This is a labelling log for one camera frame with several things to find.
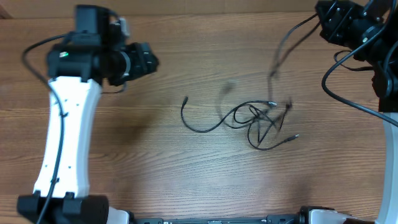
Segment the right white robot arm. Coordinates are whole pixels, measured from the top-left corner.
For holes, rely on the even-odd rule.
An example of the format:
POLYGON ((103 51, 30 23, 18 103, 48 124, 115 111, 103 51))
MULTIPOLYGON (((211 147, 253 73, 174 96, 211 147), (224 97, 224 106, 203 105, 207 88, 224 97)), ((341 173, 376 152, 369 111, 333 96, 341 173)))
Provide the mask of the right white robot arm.
POLYGON ((384 188, 375 223, 397 223, 397 1, 318 1, 315 5, 322 31, 331 44, 348 48, 348 54, 324 74, 322 88, 337 101, 382 119, 386 137, 384 188), (344 99, 326 86, 329 75, 350 57, 366 61, 374 72, 372 87, 378 110, 344 99))

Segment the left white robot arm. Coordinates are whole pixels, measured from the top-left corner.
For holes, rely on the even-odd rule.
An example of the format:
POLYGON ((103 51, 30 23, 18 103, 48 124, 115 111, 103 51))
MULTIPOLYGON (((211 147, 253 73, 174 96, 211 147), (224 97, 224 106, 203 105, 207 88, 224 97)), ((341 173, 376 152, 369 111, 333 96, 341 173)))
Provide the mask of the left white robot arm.
POLYGON ((17 212, 32 223, 133 223, 134 215, 90 194, 88 156, 103 80, 126 83, 156 72, 158 58, 147 43, 127 44, 124 18, 101 6, 80 4, 75 29, 51 38, 48 73, 50 116, 44 159, 30 195, 17 212))

